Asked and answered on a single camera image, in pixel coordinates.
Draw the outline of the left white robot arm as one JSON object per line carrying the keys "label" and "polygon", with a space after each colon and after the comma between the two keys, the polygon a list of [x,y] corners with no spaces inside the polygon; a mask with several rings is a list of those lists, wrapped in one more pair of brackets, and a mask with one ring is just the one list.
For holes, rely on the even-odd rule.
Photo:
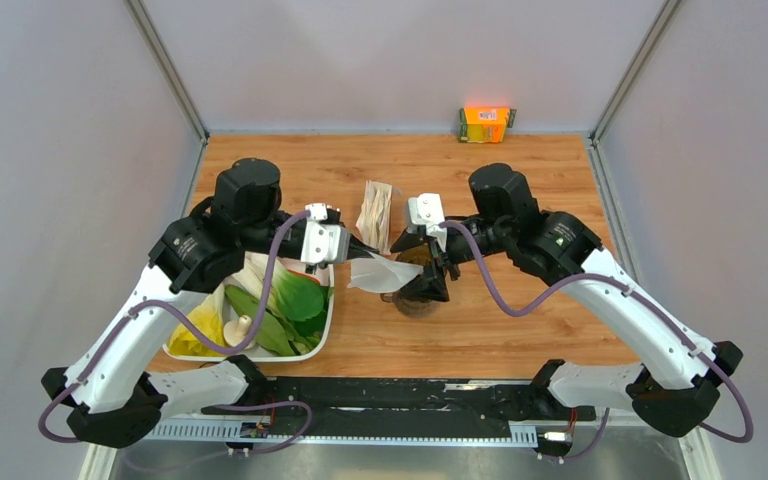
{"label": "left white robot arm", "polygon": [[264,254],[269,265],[288,258],[312,268],[374,254],[329,205],[283,212],[280,181],[279,168],[265,159],[243,158],[222,171],[212,196],[152,247],[102,336],[74,364],[43,375],[51,406],[70,410],[67,442],[124,448],[176,415],[220,405],[247,415],[262,408],[262,374],[240,347],[221,347],[221,361],[209,368],[163,374],[148,366],[177,327],[194,329],[185,308],[240,271],[247,253]]}

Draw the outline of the white paper coffee filter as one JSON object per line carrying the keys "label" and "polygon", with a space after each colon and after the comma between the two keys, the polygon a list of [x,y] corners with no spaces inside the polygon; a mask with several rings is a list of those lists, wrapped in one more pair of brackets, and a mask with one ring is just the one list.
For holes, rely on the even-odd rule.
{"label": "white paper coffee filter", "polygon": [[350,262],[348,287],[368,293],[393,293],[423,273],[422,265],[391,260],[377,254]]}

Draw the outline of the pack of paper filters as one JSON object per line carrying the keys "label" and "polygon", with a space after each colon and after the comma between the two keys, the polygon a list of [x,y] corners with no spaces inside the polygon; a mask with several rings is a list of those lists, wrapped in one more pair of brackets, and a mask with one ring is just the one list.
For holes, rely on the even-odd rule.
{"label": "pack of paper filters", "polygon": [[361,240],[384,256],[390,254],[392,199],[393,187],[390,184],[367,180],[360,214],[355,223]]}

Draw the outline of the clear glass coffee server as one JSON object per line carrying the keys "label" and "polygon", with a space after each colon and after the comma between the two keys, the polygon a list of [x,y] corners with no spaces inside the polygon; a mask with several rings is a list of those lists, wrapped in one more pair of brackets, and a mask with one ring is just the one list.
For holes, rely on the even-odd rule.
{"label": "clear glass coffee server", "polygon": [[400,292],[382,293],[379,297],[383,302],[394,306],[405,317],[413,319],[430,317],[443,305],[442,302],[432,300],[407,298]]}

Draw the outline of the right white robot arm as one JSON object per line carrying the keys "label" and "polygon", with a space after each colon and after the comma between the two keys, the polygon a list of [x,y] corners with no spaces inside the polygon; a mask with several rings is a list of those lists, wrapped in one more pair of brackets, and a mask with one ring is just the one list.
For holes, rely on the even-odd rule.
{"label": "right white robot arm", "polygon": [[542,300],[556,293],[576,300],[637,355],[624,366],[546,362],[530,392],[538,415],[555,418],[567,408],[590,406],[632,412],[671,437],[706,428],[721,391],[736,391],[732,377],[741,349],[712,341],[669,313],[579,218],[543,209],[526,177],[511,166],[482,166],[468,185],[476,206],[469,216],[446,215],[436,193],[408,199],[407,224],[394,250],[421,248],[429,259],[400,295],[445,302],[448,282],[472,262],[497,306],[509,316],[526,316],[536,304],[509,305],[487,267],[489,256],[504,254],[519,271],[545,283]]}

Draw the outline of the dark brown coffee dripper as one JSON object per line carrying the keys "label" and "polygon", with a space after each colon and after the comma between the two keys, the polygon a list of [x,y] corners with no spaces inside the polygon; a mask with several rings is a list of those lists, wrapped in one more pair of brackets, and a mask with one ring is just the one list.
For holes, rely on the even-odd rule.
{"label": "dark brown coffee dripper", "polygon": [[425,266],[432,263],[432,256],[427,245],[420,245],[399,252],[396,255],[396,260],[402,263]]}

